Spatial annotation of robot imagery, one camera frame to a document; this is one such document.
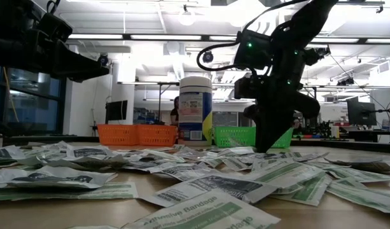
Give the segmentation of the round pendant lamp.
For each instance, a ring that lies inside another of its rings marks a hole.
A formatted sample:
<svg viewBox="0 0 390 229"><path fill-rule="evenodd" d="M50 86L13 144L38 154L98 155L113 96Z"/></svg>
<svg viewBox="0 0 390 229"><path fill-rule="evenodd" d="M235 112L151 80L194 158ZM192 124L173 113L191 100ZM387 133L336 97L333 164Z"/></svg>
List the round pendant lamp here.
<svg viewBox="0 0 390 229"><path fill-rule="evenodd" d="M195 13L188 9L186 4L183 5L183 10L179 13L178 21L181 25L190 26L195 22Z"/></svg>

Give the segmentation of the white antiseptic towelette packet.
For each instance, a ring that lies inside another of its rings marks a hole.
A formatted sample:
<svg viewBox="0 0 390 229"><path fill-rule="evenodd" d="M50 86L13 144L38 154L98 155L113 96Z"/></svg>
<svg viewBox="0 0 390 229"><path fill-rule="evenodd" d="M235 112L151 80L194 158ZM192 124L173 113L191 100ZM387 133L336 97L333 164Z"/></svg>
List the white antiseptic towelette packet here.
<svg viewBox="0 0 390 229"><path fill-rule="evenodd" d="M129 161L121 155L116 156L84 156L79 158L63 158L52 160L46 164L51 167L68 167L76 170L85 171L105 171L110 169L119 169Z"/></svg>
<svg viewBox="0 0 390 229"><path fill-rule="evenodd" d="M210 169L208 167L189 163L166 167L158 171L157 174L167 175L180 181L188 181L191 179L202 177L213 171L213 169Z"/></svg>
<svg viewBox="0 0 390 229"><path fill-rule="evenodd" d="M180 182L152 195L143 196L141 199L161 207L170 207L201 194L218 191L227 193L248 204L255 204L277 189L278 187L271 184L241 177L209 174Z"/></svg>
<svg viewBox="0 0 390 229"><path fill-rule="evenodd" d="M114 156L115 154L105 146L68 146L66 150L68 158L83 158L86 156Z"/></svg>
<svg viewBox="0 0 390 229"><path fill-rule="evenodd" d="M53 144L46 144L42 142L29 142L25 146L21 146L21 149L49 149L49 150L59 150L61 153L67 151L68 143L60 141Z"/></svg>
<svg viewBox="0 0 390 229"><path fill-rule="evenodd" d="M256 160L252 163L251 171L254 172L256 170L260 170L271 163L275 163L276 161L277 161L276 158L275 159Z"/></svg>
<svg viewBox="0 0 390 229"><path fill-rule="evenodd" d="M44 166L38 170L0 169L0 184L19 188L81 188L103 187L118 174L76 170L69 167Z"/></svg>
<svg viewBox="0 0 390 229"><path fill-rule="evenodd" d="M167 163L166 160L130 160L120 167L121 170L140 170L149 172L150 168L157 167L161 164Z"/></svg>
<svg viewBox="0 0 390 229"><path fill-rule="evenodd" d="M330 162L335 165L348 166L352 169L367 171L367 172L375 172L375 173L388 173L390 172L390 165L383 161L382 159L360 159L350 162L345 161L332 161L326 159L327 162Z"/></svg>
<svg viewBox="0 0 390 229"><path fill-rule="evenodd" d="M23 151L15 145L0 148L0 167L9 167L25 158Z"/></svg>

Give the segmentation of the black wall monitor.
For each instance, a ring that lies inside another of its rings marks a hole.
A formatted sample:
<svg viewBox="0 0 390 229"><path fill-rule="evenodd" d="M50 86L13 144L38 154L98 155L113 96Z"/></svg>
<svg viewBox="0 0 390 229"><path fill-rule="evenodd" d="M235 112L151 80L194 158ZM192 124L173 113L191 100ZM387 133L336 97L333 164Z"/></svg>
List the black wall monitor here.
<svg viewBox="0 0 390 229"><path fill-rule="evenodd" d="M128 101L107 102L105 105L106 119L105 123L110 121L124 120L127 117Z"/></svg>

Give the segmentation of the black framed window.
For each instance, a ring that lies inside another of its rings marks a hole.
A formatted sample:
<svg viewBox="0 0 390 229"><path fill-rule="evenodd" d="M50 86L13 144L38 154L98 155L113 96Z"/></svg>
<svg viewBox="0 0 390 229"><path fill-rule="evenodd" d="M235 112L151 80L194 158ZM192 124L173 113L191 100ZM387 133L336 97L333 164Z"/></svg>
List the black framed window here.
<svg viewBox="0 0 390 229"><path fill-rule="evenodd" d="M0 122L20 135L60 134L66 81L0 67Z"/></svg>

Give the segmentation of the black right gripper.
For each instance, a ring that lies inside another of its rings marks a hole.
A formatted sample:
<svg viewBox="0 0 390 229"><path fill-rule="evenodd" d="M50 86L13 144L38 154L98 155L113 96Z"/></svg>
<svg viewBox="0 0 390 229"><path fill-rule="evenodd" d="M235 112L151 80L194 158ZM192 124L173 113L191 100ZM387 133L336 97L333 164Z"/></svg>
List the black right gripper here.
<svg viewBox="0 0 390 229"><path fill-rule="evenodd" d="M256 123L256 151L266 153L291 128L294 112L315 118L320 105L315 98L300 93L305 62L282 62L272 66L269 75L258 74L255 67L248 68L250 78L261 79L262 87L255 103L244 109L244 116Z"/></svg>

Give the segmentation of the black desk monitor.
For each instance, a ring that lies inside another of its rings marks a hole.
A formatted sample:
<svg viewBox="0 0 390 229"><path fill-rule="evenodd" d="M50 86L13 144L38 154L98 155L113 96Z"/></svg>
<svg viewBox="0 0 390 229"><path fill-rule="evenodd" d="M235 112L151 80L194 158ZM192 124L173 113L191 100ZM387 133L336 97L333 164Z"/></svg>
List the black desk monitor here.
<svg viewBox="0 0 390 229"><path fill-rule="evenodd" d="M360 102L357 99L347 100L347 114L351 125L376 125L375 104Z"/></svg>

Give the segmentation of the white disinfecting wipes canister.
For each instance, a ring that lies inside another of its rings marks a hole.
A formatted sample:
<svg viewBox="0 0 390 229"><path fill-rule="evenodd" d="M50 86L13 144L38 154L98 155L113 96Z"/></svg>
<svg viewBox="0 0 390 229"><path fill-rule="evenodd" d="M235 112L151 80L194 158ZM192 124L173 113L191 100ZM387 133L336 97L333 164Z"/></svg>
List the white disinfecting wipes canister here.
<svg viewBox="0 0 390 229"><path fill-rule="evenodd" d="M212 82L189 76L179 83L178 143L210 146L212 143Z"/></svg>

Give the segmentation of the orange plastic mesh basket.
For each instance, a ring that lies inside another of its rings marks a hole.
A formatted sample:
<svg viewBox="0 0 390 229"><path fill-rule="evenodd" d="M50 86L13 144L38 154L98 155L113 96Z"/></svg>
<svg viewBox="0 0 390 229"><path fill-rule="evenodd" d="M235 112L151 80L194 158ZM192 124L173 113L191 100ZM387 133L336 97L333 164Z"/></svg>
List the orange plastic mesh basket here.
<svg viewBox="0 0 390 229"><path fill-rule="evenodd" d="M99 142L106 146L135 146L139 144L135 125L98 125Z"/></svg>
<svg viewBox="0 0 390 229"><path fill-rule="evenodd" d="M173 146L178 128L170 125L136 125L139 144L143 146Z"/></svg>

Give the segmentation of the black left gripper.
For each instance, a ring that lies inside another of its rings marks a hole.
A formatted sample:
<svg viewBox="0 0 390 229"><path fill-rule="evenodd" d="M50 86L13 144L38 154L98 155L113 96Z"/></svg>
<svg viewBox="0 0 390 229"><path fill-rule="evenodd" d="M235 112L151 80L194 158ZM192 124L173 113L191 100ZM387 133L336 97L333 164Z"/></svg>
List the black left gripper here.
<svg viewBox="0 0 390 229"><path fill-rule="evenodd" d="M0 67L51 74L54 78L69 78L77 83L109 74L109 69L98 61L65 46L55 50L55 42L36 31L29 32L24 39L0 38Z"/></svg>

